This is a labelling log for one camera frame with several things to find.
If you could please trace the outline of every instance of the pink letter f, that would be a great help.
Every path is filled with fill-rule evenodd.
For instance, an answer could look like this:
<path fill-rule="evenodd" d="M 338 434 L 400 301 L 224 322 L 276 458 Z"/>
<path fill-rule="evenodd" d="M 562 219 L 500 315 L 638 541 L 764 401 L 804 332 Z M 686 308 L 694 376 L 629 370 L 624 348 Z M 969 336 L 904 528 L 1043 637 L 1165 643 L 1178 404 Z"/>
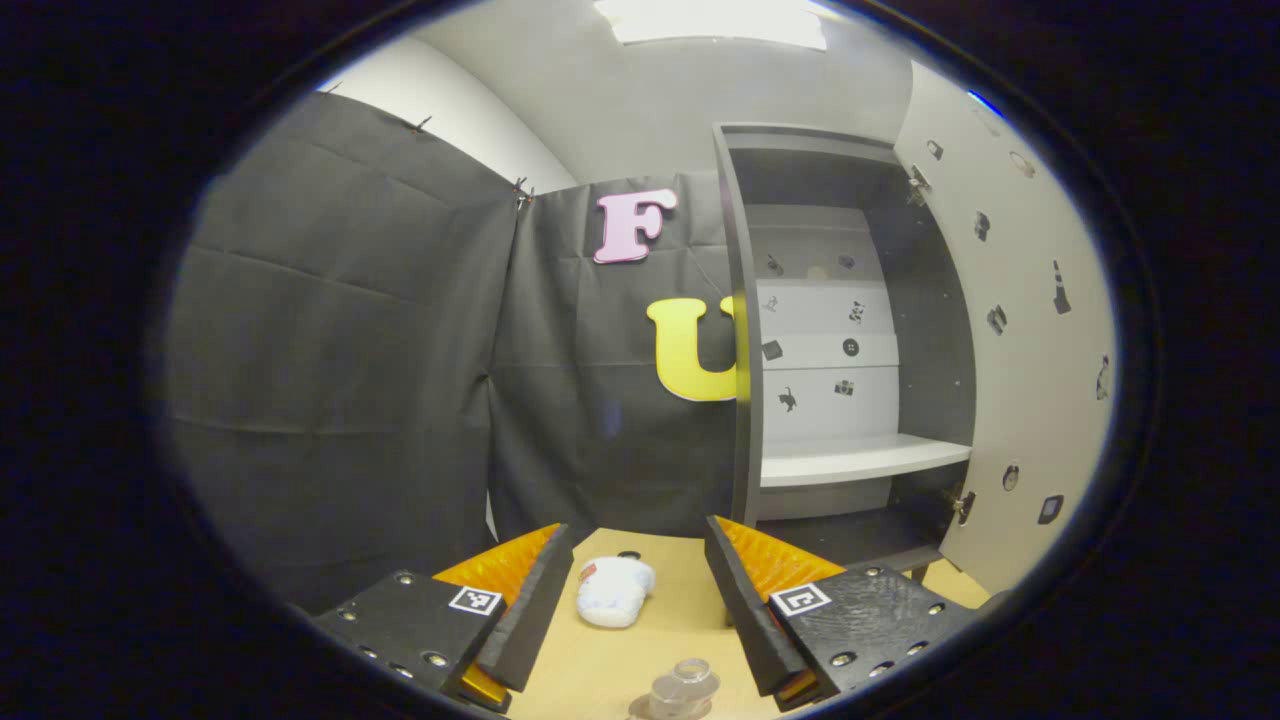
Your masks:
<path fill-rule="evenodd" d="M 644 231 L 653 240 L 662 232 L 660 205 L 668 210 L 676 206 L 676 193 L 671 190 L 646 190 L 625 195 L 605 195 L 596 205 L 604 208 L 604 245 L 595 251 L 596 263 L 626 263 L 649 255 L 649 246 L 636 240 L 636 231 Z M 648 205 L 644 213 L 636 213 Z"/>

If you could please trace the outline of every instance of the cabinet door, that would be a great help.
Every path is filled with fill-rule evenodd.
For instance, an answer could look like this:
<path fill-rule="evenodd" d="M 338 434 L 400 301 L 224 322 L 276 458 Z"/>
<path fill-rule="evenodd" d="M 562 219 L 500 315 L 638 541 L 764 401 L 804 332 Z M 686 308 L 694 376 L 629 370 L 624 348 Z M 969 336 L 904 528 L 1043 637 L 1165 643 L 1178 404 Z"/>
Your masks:
<path fill-rule="evenodd" d="M 1121 361 L 1112 299 L 1088 228 L 1041 156 L 964 88 L 911 69 L 893 150 L 927 181 L 969 307 L 977 379 L 964 486 L 975 498 L 941 551 L 995 593 L 1044 555 L 1093 479 Z"/>

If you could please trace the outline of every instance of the ceiling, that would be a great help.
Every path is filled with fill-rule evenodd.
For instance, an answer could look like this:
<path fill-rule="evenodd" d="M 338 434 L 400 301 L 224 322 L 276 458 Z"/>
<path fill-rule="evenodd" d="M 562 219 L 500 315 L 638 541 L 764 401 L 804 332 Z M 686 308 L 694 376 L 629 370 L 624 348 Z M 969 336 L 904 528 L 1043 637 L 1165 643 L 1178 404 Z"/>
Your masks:
<path fill-rule="evenodd" d="M 465 68 L 581 183 L 713 170 L 714 122 L 892 141 L 908 50 L 869 20 L 823 19 L 827 51 L 753 40 L 622 46 L 591 0 L 488 0 L 413 35 Z"/>

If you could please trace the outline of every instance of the white stuffed toy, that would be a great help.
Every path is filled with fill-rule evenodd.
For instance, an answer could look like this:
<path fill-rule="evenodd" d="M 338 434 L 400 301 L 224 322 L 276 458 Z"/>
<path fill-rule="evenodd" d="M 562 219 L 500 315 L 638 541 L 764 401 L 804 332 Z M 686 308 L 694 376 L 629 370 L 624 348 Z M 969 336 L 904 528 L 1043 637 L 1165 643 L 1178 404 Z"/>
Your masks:
<path fill-rule="evenodd" d="M 627 628 L 636 621 L 644 598 L 653 592 L 657 574 L 640 562 L 640 553 L 596 557 L 582 565 L 577 578 L 577 614 L 602 628 Z"/>

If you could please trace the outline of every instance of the black curtain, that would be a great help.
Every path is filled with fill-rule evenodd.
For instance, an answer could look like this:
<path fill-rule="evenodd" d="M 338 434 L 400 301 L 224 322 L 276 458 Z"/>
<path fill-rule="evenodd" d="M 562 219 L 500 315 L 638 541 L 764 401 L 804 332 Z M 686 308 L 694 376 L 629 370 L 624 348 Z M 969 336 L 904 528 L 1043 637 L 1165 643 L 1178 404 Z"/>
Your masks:
<path fill-rule="evenodd" d="M 166 333 L 177 455 L 247 569 L 325 610 L 483 550 L 516 206 L 463 152 L 314 95 L 206 193 Z"/>
<path fill-rule="evenodd" d="M 663 188 L 678 202 L 649 255 L 596 264 L 596 200 Z M 596 527 L 695 537 L 708 512 L 728 515 L 735 404 L 667 392 L 645 310 L 703 300 L 699 357 L 718 372 L 735 360 L 719 310 L 731 293 L 714 172 L 600 182 L 521 210 L 490 370 L 499 537 L 553 521 L 570 523 L 575 542 Z"/>
<path fill-rule="evenodd" d="M 603 195 L 671 188 L 648 258 L 598 265 Z M 407 568 L 570 523 L 698 536 L 727 514 L 733 402 L 667 392 L 650 302 L 698 297 L 733 363 L 714 173 L 595 183 L 517 210 L 429 133 L 312 95 L 209 188 L 166 329 L 177 456 L 283 598 L 326 610 Z"/>

